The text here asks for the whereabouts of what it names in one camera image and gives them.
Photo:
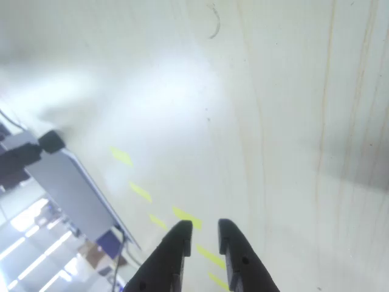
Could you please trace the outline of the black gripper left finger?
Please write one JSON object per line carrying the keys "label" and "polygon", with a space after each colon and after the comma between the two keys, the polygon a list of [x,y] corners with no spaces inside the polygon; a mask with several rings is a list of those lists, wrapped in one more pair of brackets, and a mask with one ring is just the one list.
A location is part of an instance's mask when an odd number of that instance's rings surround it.
{"label": "black gripper left finger", "polygon": [[124,292],[181,291],[184,261],[191,256],[193,224],[176,223],[125,285]]}

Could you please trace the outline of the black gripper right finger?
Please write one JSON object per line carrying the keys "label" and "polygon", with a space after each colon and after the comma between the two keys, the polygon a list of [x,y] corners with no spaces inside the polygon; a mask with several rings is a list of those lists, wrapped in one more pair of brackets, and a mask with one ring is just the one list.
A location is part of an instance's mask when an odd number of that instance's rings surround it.
{"label": "black gripper right finger", "polygon": [[279,290],[245,235],[232,220],[218,220],[218,239],[219,253],[225,257],[230,291]]}

